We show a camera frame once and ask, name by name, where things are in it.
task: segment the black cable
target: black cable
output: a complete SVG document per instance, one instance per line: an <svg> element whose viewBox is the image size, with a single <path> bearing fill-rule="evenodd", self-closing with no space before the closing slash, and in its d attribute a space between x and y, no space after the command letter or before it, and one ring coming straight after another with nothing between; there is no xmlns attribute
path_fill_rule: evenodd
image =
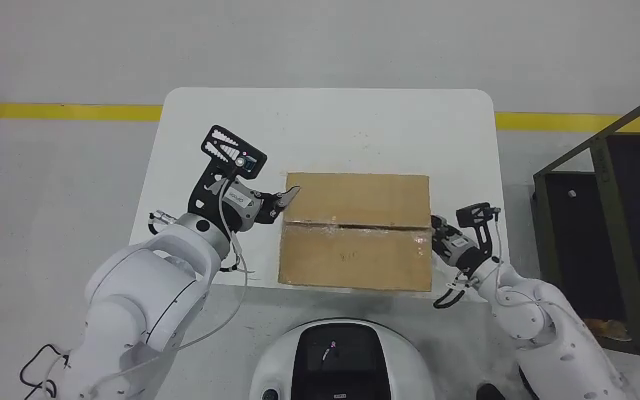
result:
<svg viewBox="0 0 640 400"><path fill-rule="evenodd" d="M155 219L155 215L153 215L153 213L149 213L149 223L147 224L147 226L149 227L149 232L153 233L154 235L158 234L158 231L156 229L155 226L153 226L153 220Z"/></svg>
<svg viewBox="0 0 640 400"><path fill-rule="evenodd" d="M235 262L235 264L233 264L230 267L220 267L220 269L218 271L220 271L220 272L237 271L238 270L238 265L240 265L240 257L236 254L236 262Z"/></svg>
<svg viewBox="0 0 640 400"><path fill-rule="evenodd" d="M459 301L460 301L460 299L462 298L462 296L464 296L464 290L461 290L461 291L460 291L460 293L458 293L458 294L456 295L456 297L454 297L454 298L453 298L453 300L451 300L451 301L450 301L450 302L448 302L448 303L444 303L444 304L443 304L442 302L443 302L447 297L449 297L449 295L450 295L451 293L453 293L453 289L449 288L449 290L447 290L447 292L446 292L442 297L440 297L438 300L436 300L436 301L433 303L433 307L434 307L434 308L437 308L437 309L439 309L439 310L440 310L440 309L443 309L443 308L449 308L449 307L451 307L452 305L454 305L454 304L456 304L457 302L459 302Z"/></svg>
<svg viewBox="0 0 640 400"><path fill-rule="evenodd" d="M25 378L24 378L24 373L27 370L27 368L29 368L29 366L36 360L36 358L38 358L40 356L40 354L42 353L42 351L44 351L44 349L51 349L54 353L56 353L57 355L61 355L61 353L58 351L58 349L56 349L52 344L45 344L44 346L42 346L40 348L40 350L38 350L38 352L36 353L36 355L34 355L25 365L24 367L22 367L22 369L20 370L20 382L22 382L22 384L33 388L31 390L31 392L29 392L29 394L27 395L27 397L25 397L25 400L28 399L29 397L31 397L31 395L33 395L33 393L35 393L36 390L40 389L42 387L42 382L35 384L32 382L28 382ZM65 359L65 366L67 365L67 363L69 362L69 356L63 356L63 358ZM56 398L56 396L58 395L58 387L56 386L56 383L54 381L52 381L51 379L47 379L47 383L51 385L51 389L49 389L48 387L46 388L47 392L49 393L49 396L53 399Z"/></svg>

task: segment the gray floor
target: gray floor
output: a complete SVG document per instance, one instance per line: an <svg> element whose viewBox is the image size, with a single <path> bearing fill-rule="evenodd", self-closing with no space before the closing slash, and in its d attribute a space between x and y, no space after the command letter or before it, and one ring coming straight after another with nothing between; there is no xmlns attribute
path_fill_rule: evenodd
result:
<svg viewBox="0 0 640 400"><path fill-rule="evenodd" d="M155 123L0 120L0 387L6 398L25 394L17 372L39 346L72 347L80 340L84 284L127 244L155 129ZM585 139L552 135L498 134L511 257L528 276L539 270L531 175ZM238 296L238 288L216 287L189 335L215 326ZM179 355L158 398L211 398L213 387L225 398L243 398L265 346L292 326L329 316L368 318L407 336L424 354L441 399L471 399L486 380L510 398L526 398L509 342L485 304L435 311L418 299L259 289L250 290L236 319L215 338ZM635 357L613 357L640 382Z"/></svg>

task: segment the logo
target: logo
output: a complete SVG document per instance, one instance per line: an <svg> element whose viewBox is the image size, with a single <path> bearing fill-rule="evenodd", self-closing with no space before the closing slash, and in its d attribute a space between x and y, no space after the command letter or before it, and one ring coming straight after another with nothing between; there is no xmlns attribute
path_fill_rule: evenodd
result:
<svg viewBox="0 0 640 400"><path fill-rule="evenodd" d="M236 195L235 193L227 193L227 195L229 197L231 197L232 199L236 200L240 204L244 203L244 199L241 198L240 196Z"/></svg>

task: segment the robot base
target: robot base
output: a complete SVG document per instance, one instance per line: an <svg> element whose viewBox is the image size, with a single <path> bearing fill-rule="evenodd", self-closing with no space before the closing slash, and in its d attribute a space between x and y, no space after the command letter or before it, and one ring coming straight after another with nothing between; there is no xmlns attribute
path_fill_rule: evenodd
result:
<svg viewBox="0 0 640 400"><path fill-rule="evenodd" d="M250 400L435 399L418 350L373 322L309 322L271 344L258 362Z"/></svg>

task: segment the black metal frame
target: black metal frame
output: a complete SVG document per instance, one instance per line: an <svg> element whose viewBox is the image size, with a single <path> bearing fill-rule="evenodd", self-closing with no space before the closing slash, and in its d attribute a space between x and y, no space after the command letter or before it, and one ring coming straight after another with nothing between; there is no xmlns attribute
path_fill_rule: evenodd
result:
<svg viewBox="0 0 640 400"><path fill-rule="evenodd" d="M591 152L598 192L600 193L600 200L605 213L607 233L613 250L618 283L625 305L627 330L633 339L632 342L619 342L600 338L598 340L603 347L633 354L640 354L640 274L634 259L627 218L625 217L606 139L611 135L619 134L620 129L637 118L640 118L640 107L635 108L533 175L536 192L536 242L541 273L545 280L562 289L562 281L563 279L568 279L568 277L562 276L557 258L556 240L545 176L554 173L558 167L583 151L589 149ZM628 132L624 134L640 135L640 133Z"/></svg>

